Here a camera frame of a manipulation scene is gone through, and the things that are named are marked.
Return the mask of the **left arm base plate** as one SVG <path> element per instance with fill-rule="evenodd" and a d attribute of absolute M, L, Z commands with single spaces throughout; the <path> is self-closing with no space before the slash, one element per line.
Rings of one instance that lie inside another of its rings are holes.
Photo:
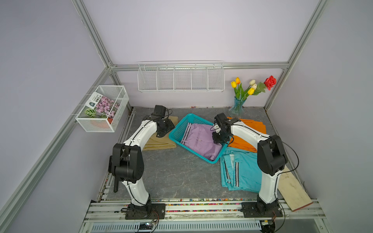
<path fill-rule="evenodd" d="M 164 219 L 166 213 L 165 204 L 147 204 L 145 206 L 137 206 L 129 204 L 126 212 L 126 220 L 140 220 L 140 219 Z"/>

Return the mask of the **teal pants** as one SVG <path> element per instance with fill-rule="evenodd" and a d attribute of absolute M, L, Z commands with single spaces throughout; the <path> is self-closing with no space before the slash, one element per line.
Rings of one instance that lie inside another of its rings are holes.
<path fill-rule="evenodd" d="M 230 191 L 259 193 L 262 171 L 254 152 L 228 147 L 220 158 L 221 185 Z"/>

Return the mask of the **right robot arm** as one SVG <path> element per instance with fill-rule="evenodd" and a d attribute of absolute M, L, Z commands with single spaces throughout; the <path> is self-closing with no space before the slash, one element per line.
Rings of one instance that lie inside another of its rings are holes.
<path fill-rule="evenodd" d="M 243 123 L 237 118 L 229 119 L 224 113 L 214 117 L 217 126 L 212 133 L 215 143 L 229 143 L 234 136 L 240 137 L 257 150 L 257 165 L 262 172 L 262 183 L 257 203 L 265 207 L 275 205 L 279 178 L 284 173 L 288 158 L 283 142 L 278 135 L 263 134 Z"/>

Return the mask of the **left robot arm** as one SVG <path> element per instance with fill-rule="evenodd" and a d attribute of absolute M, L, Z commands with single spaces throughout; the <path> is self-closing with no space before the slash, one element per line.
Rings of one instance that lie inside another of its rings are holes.
<path fill-rule="evenodd" d="M 143 118 L 140 126 L 125 142 L 113 146 L 108 172 L 115 179 L 114 192 L 118 191 L 119 183 L 123 183 L 133 208 L 144 209 L 152 205 L 150 194 L 142 180 L 145 169 L 142 150 L 152 135 L 162 138 L 175 128 L 169 115 L 168 108 L 156 105 L 153 112 Z"/>

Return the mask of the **orange pants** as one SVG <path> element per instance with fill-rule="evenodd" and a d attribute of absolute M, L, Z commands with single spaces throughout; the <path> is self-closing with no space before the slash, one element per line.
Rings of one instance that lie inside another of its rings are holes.
<path fill-rule="evenodd" d="M 262 122 L 254 121 L 251 119 L 240 119 L 240 121 L 244 123 L 247 127 L 250 127 L 255 131 L 258 131 L 261 134 L 267 133 L 266 126 Z M 238 136 L 234 135 L 233 138 L 230 140 L 230 144 L 228 146 L 240 150 L 257 153 L 257 141 L 255 141 L 253 132 L 245 136 L 243 132 L 241 132 Z"/>

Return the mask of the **khaki pants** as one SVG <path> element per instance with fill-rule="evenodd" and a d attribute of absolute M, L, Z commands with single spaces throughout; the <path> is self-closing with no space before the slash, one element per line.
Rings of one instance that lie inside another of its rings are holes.
<path fill-rule="evenodd" d="M 165 150 L 172 149 L 176 147 L 176 143 L 169 139 L 170 132 L 166 133 L 163 137 L 157 137 L 156 123 L 151 121 L 144 126 L 145 129 L 142 131 L 145 133 L 141 137 L 140 147 L 141 150 Z"/>

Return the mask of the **teal plastic basket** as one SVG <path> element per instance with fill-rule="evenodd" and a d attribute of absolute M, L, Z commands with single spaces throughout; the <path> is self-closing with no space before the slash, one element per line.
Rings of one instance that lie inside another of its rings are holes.
<path fill-rule="evenodd" d="M 186 115 L 169 134 L 169 139 L 210 164 L 219 161 L 227 144 L 215 144 L 214 124 L 195 114 Z"/>

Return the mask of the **purple pants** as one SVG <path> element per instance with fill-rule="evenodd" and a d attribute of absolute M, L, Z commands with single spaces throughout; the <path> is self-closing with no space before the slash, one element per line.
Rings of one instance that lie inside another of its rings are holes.
<path fill-rule="evenodd" d="M 209 161 L 215 161 L 222 145 L 215 144 L 211 125 L 188 123 L 181 144 Z"/>

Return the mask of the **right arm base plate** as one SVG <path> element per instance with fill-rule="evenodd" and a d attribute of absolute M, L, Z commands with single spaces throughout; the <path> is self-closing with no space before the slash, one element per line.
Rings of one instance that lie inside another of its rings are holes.
<path fill-rule="evenodd" d="M 270 204 L 244 202 L 241 204 L 241 212 L 245 218 L 275 218 L 284 216 L 282 208 L 277 201 Z"/>

